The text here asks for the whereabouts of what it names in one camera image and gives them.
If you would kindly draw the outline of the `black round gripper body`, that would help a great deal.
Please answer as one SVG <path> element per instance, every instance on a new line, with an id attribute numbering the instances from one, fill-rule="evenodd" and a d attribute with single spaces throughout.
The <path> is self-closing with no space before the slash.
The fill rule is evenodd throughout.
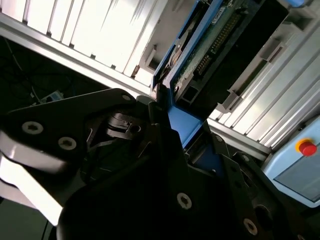
<path id="1" fill-rule="evenodd" d="M 230 240 L 243 233 L 234 193 L 239 165 L 214 155 L 214 168 L 186 162 L 168 115 L 149 111 L 136 160 L 78 190 L 56 229 L 59 240 Z"/>

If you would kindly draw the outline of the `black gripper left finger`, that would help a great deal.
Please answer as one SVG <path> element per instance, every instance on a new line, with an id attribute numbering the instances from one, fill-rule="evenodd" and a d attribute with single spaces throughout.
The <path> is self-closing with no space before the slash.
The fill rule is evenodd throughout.
<path id="1" fill-rule="evenodd" d="M 42 213 L 190 213 L 190 178 L 165 107 L 123 89 L 1 120 L 0 179 Z"/>

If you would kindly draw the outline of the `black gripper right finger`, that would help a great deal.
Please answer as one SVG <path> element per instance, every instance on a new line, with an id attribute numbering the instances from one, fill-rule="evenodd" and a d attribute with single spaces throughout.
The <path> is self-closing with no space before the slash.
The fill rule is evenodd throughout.
<path id="1" fill-rule="evenodd" d="M 224 183 L 231 211 L 229 220 L 237 225 L 238 239 L 301 240 L 303 220 L 259 166 L 243 152 L 228 157 L 225 141 L 203 124 L 204 136 L 216 154 L 215 173 Z"/>

